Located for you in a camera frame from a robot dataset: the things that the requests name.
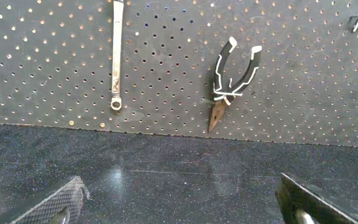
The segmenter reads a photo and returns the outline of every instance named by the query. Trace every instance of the wrench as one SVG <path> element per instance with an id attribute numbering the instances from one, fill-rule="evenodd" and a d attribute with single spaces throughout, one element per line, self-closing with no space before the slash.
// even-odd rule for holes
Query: wrench
<path id="1" fill-rule="evenodd" d="M 114 0 L 114 29 L 112 34 L 112 82 L 111 82 L 111 108 L 119 111 L 122 108 L 122 98 L 119 91 L 119 78 L 121 67 L 121 34 L 122 14 L 124 1 Z"/>

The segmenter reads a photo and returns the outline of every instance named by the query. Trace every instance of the pliers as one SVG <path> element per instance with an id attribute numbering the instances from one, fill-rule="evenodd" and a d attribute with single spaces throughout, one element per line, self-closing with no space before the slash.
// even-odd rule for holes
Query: pliers
<path id="1" fill-rule="evenodd" d="M 244 91 L 251 83 L 252 79 L 255 77 L 256 71 L 259 68 L 260 56 L 262 55 L 262 46 L 255 46 L 251 49 L 251 60 L 245 74 L 236 84 L 234 84 L 234 86 L 231 85 L 232 78 L 230 78 L 229 88 L 227 90 L 223 90 L 222 73 L 224 64 L 236 46 L 237 41 L 235 38 L 230 37 L 229 41 L 223 47 L 218 59 L 216 60 L 214 73 L 215 106 L 212 109 L 208 132 L 211 132 L 214 129 L 215 125 L 223 117 L 224 110 L 226 107 L 230 106 L 234 98 L 236 96 L 242 96 L 241 92 Z"/>

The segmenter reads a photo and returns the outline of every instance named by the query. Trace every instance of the speckled black countertop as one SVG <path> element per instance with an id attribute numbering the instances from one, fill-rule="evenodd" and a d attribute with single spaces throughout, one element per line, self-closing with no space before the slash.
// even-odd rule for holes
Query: speckled black countertop
<path id="1" fill-rule="evenodd" d="M 281 172 L 358 207 L 358 148 L 0 125 L 0 213 L 79 175 L 79 223 L 283 223 Z"/>

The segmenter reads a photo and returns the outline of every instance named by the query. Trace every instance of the gray perforated board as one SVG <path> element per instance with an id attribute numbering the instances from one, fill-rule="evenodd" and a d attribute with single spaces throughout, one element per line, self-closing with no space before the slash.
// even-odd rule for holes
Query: gray perforated board
<path id="1" fill-rule="evenodd" d="M 126 1 L 116 113 L 110 0 L 0 0 L 0 123 L 358 146 L 354 14 L 355 0 Z M 230 36 L 225 83 L 255 45 L 260 69 L 207 133 Z"/>

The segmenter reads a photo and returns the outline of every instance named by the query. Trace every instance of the pliers handle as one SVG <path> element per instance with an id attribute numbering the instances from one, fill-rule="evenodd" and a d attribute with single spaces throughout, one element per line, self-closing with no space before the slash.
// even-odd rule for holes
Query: pliers handle
<path id="1" fill-rule="evenodd" d="M 216 68 L 214 73 L 214 100 L 224 100 L 227 105 L 231 104 L 235 96 L 242 96 L 241 92 L 247 88 L 247 86 L 251 83 L 252 79 L 255 77 L 256 71 L 259 68 L 260 57 L 262 55 L 262 46 L 253 47 L 251 49 L 251 60 L 249 62 L 245 74 L 233 86 L 231 86 L 232 79 L 230 79 L 229 88 L 227 88 L 227 90 L 223 90 L 222 73 L 224 64 L 226 63 L 227 58 L 234 50 L 236 45 L 237 41 L 233 37 L 230 37 L 229 41 L 226 43 L 221 53 L 219 54 L 219 57 L 215 64 Z"/>

